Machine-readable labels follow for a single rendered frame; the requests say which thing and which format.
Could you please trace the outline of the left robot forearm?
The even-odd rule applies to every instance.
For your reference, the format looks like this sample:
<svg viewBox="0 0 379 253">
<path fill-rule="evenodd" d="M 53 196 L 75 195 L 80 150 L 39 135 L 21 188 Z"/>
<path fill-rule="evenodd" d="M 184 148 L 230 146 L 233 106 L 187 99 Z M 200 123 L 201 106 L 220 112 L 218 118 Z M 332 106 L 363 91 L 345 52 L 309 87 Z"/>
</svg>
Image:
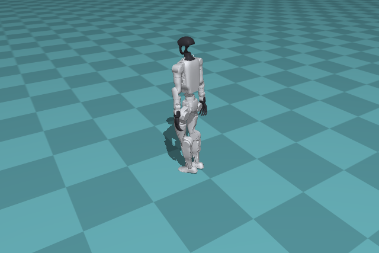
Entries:
<svg viewBox="0 0 379 253">
<path fill-rule="evenodd" d="M 172 88 L 172 96 L 174 100 L 174 114 L 176 115 L 177 111 L 180 111 L 181 114 L 181 96 L 178 95 L 176 88 Z"/>
</svg>

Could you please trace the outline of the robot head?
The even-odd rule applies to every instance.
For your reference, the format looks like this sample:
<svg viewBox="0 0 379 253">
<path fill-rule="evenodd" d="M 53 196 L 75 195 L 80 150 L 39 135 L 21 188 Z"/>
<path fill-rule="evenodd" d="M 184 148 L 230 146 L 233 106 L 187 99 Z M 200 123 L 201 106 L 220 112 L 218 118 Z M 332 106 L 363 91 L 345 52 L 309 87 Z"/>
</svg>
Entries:
<svg viewBox="0 0 379 253">
<path fill-rule="evenodd" d="M 184 60 L 189 60 L 189 61 L 192 61 L 192 60 L 195 60 L 194 57 L 192 57 L 191 55 L 191 52 L 188 52 L 187 51 L 187 48 L 190 46 L 190 45 L 193 45 L 195 44 L 195 41 L 191 38 L 191 37 L 188 37 L 188 36 L 185 36 L 185 37 L 182 37 L 180 38 L 178 41 L 177 41 L 178 45 L 179 45 L 179 51 L 182 55 L 184 55 L 185 59 Z M 182 52 L 182 46 L 185 46 L 185 50 L 184 52 Z"/>
</svg>

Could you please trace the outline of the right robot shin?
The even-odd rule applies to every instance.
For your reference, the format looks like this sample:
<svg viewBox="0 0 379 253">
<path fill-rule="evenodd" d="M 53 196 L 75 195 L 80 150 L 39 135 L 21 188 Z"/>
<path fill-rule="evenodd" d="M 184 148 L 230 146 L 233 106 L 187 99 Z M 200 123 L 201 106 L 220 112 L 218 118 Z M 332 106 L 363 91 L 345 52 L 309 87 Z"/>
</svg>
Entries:
<svg viewBox="0 0 379 253">
<path fill-rule="evenodd" d="M 193 158 L 194 158 L 194 163 L 197 164 L 200 161 L 199 154 L 201 150 L 201 138 L 199 138 L 196 141 L 193 141 Z"/>
</svg>

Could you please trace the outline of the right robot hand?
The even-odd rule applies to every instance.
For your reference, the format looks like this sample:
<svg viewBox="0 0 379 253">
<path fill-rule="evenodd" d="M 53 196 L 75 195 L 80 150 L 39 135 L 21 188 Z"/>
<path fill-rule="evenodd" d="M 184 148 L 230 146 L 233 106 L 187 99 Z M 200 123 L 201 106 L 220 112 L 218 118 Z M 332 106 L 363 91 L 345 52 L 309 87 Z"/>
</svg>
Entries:
<svg viewBox="0 0 379 253">
<path fill-rule="evenodd" d="M 199 115 L 201 114 L 201 111 L 202 111 L 202 114 L 201 114 L 201 116 L 202 115 L 206 115 L 207 114 L 207 105 L 206 105 L 206 103 L 205 103 L 205 97 L 203 98 L 203 101 L 200 101 L 199 100 L 199 102 L 200 103 L 202 103 L 202 109 L 200 110 L 200 113 L 199 113 Z M 204 114 L 203 114 L 204 113 Z"/>
</svg>

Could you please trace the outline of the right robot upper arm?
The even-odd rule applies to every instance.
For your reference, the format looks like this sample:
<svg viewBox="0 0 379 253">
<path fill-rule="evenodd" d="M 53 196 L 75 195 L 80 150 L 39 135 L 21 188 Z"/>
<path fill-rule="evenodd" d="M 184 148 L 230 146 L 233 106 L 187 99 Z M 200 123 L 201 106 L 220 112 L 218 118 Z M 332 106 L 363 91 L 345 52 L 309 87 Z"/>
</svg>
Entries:
<svg viewBox="0 0 379 253">
<path fill-rule="evenodd" d="M 203 83 L 203 60 L 202 58 L 198 57 L 198 60 L 200 62 L 200 84 Z"/>
</svg>

